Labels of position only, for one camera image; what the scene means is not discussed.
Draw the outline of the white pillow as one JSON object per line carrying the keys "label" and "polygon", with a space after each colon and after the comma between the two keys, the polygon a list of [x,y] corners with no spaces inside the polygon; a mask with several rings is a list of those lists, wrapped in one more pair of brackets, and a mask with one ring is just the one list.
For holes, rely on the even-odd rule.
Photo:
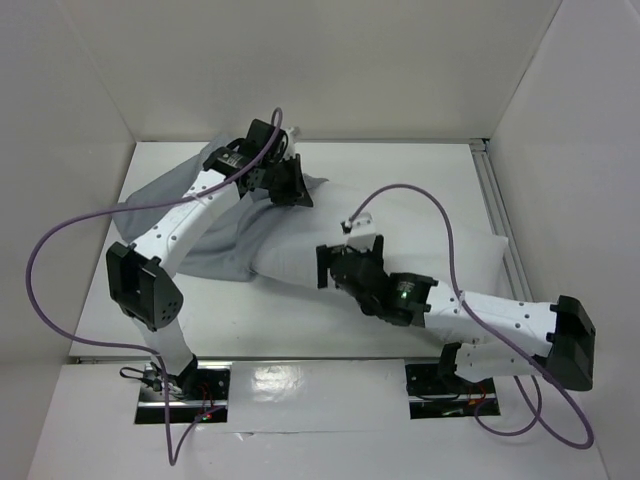
{"label": "white pillow", "polygon": [[[372,215],[376,232],[384,237],[385,271],[411,272],[449,283],[450,267],[454,266],[461,289],[494,294],[508,240],[453,219],[454,259],[450,260],[441,214],[424,196],[414,192],[409,196],[417,201],[416,208],[392,200],[385,192],[365,209]],[[278,221],[251,261],[252,270],[263,277],[316,289],[316,248],[344,241],[340,223],[366,197],[356,188],[322,183],[312,192],[312,208],[295,207]]]}

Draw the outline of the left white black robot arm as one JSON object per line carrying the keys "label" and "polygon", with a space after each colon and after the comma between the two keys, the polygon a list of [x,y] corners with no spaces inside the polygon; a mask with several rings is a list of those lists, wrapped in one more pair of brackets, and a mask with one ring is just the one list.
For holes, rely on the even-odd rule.
{"label": "left white black robot arm", "polygon": [[303,174],[281,109],[253,120],[243,137],[211,142],[187,168],[121,204],[121,239],[106,252],[110,297],[139,328],[160,385],[176,399],[196,390],[198,359],[178,321],[184,296],[175,275],[251,279],[267,235],[293,208],[312,206],[321,183]]}

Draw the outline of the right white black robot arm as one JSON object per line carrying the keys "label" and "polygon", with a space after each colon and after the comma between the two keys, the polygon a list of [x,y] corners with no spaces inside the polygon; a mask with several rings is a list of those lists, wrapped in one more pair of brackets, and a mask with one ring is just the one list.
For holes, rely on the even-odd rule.
{"label": "right white black robot arm", "polygon": [[317,285],[352,297],[362,313],[439,336],[436,379],[448,392],[487,378],[547,375],[564,389],[593,387],[596,328],[582,303],[519,302],[475,292],[456,294],[444,281],[412,272],[386,273],[384,238],[371,248],[316,249]]}

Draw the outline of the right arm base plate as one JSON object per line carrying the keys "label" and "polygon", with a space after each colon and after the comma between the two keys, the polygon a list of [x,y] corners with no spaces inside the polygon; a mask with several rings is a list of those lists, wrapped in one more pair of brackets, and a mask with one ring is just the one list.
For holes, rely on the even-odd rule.
{"label": "right arm base plate", "polygon": [[499,416],[500,406],[492,379],[471,384],[438,375],[434,360],[406,360],[406,391],[412,420]]}

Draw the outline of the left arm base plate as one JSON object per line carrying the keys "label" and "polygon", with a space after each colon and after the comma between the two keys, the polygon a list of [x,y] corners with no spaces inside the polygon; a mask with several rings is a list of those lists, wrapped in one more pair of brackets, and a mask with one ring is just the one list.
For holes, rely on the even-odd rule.
{"label": "left arm base plate", "polygon": [[[163,424],[164,389],[158,368],[152,364],[146,364],[143,369],[123,367],[120,376],[140,383],[134,423]],[[197,416],[202,417],[202,423],[226,423],[230,383],[230,364],[200,363],[184,388],[170,384],[170,423],[186,425]]]}

